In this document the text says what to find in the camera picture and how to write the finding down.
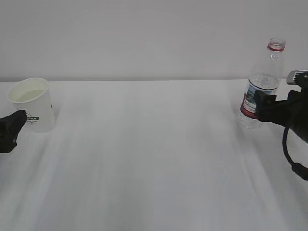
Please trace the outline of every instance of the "white paper cup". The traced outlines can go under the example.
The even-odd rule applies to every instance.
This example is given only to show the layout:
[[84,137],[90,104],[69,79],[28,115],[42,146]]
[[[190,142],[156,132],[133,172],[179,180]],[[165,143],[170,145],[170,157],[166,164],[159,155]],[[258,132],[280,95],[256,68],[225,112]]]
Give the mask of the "white paper cup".
[[26,111],[27,126],[34,132],[43,133],[54,128],[55,116],[46,80],[21,81],[9,90],[8,98],[18,110]]

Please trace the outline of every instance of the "white tablecloth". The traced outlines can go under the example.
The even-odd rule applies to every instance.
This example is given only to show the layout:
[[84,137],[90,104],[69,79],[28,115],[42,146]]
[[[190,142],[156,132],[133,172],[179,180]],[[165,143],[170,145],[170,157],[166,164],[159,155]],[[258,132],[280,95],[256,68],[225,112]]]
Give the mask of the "white tablecloth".
[[[0,83],[0,117],[12,85]],[[56,128],[23,128],[0,154],[1,231],[307,230],[308,183],[283,128],[236,122],[246,81],[50,86]],[[289,149],[308,165],[294,134]]]

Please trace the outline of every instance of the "plastic water bottle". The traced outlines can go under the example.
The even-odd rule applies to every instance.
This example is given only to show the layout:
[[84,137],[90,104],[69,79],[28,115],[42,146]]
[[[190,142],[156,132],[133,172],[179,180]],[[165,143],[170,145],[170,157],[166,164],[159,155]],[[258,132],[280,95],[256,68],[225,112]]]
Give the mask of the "plastic water bottle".
[[261,126],[261,122],[255,116],[254,94],[256,90],[269,95],[275,94],[283,73],[284,47],[284,39],[271,38],[267,49],[253,67],[238,116],[239,123],[245,128],[255,129]]

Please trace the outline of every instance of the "red and white label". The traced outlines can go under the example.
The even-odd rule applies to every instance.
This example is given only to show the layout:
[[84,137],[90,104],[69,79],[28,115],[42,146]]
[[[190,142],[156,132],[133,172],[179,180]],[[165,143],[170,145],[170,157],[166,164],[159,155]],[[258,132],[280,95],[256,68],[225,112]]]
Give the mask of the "red and white label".
[[241,112],[251,118],[251,119],[257,119],[255,116],[255,110],[256,110],[256,103],[254,100],[254,95],[256,90],[260,90],[268,95],[275,94],[277,88],[274,89],[262,89],[258,88],[255,85],[253,85],[250,81],[248,82],[247,92],[244,94],[242,105],[241,105]]

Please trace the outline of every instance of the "cup rim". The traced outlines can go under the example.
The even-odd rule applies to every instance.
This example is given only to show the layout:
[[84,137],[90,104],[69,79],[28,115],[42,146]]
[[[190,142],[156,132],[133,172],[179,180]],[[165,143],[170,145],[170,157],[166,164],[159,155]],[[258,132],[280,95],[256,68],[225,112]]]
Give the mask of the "cup rim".
[[[47,88],[42,92],[42,94],[40,94],[39,96],[37,96],[37,97],[35,97],[35,98],[31,99],[31,100],[27,100],[27,101],[13,101],[13,100],[10,99],[10,93],[12,92],[12,90],[13,90],[16,86],[22,84],[23,82],[30,81],[30,80],[35,80],[35,79],[43,80],[43,81],[46,83],[46,85],[47,85]],[[48,81],[47,81],[47,80],[45,80],[45,79],[43,79],[43,78],[27,78],[27,79],[24,79],[24,80],[22,80],[22,81],[20,81],[20,82],[18,82],[18,83],[15,83],[13,86],[11,86],[11,88],[9,89],[9,91],[8,91],[8,93],[7,93],[7,98],[8,98],[8,100],[9,100],[10,102],[16,103],[16,104],[28,103],[28,102],[31,102],[31,101],[34,101],[34,100],[40,98],[42,95],[45,94],[45,92],[46,92],[47,90],[48,90]]]

